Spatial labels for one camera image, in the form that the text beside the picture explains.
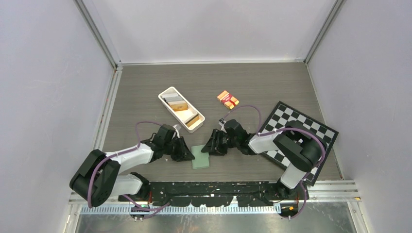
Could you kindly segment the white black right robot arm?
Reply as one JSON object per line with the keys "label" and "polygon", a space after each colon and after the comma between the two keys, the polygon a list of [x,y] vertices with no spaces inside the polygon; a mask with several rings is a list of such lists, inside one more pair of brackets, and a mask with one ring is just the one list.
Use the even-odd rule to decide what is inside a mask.
{"label": "white black right robot arm", "polygon": [[213,130],[201,152],[226,155],[231,148],[245,155],[282,152],[290,164],[275,184],[276,194],[281,199],[294,196],[297,186],[326,156],[327,143],[296,120],[268,133],[249,133],[234,119],[221,125],[221,129]]}

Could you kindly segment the mint green card holder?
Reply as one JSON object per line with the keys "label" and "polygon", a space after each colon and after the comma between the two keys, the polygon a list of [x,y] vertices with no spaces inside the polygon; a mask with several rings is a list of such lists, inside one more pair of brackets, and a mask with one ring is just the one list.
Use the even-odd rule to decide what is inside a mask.
{"label": "mint green card holder", "polygon": [[190,151],[194,156],[194,160],[192,160],[192,168],[193,169],[202,169],[209,167],[209,154],[201,152],[205,145],[198,145],[191,147]]}

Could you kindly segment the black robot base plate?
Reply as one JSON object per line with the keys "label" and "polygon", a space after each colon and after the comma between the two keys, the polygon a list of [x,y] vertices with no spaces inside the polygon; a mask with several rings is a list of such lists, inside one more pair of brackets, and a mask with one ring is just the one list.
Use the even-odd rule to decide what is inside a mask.
{"label": "black robot base plate", "polygon": [[135,202],[150,202],[155,207],[221,207],[236,200],[239,207],[270,206],[278,201],[308,198],[304,188],[297,187],[287,198],[281,196],[275,182],[150,182],[138,194],[128,196]]}

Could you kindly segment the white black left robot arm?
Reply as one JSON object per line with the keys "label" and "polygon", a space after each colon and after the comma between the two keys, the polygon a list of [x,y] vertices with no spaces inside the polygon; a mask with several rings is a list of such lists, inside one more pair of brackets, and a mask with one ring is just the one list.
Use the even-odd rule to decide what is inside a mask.
{"label": "white black left robot arm", "polygon": [[92,150],[73,175],[69,187],[84,198],[89,207],[98,207],[116,196],[143,201],[150,195],[150,182],[136,172],[127,175],[123,172],[154,162],[163,155],[169,155],[176,162],[195,158],[179,130],[163,124],[149,139],[127,149],[115,152]]}

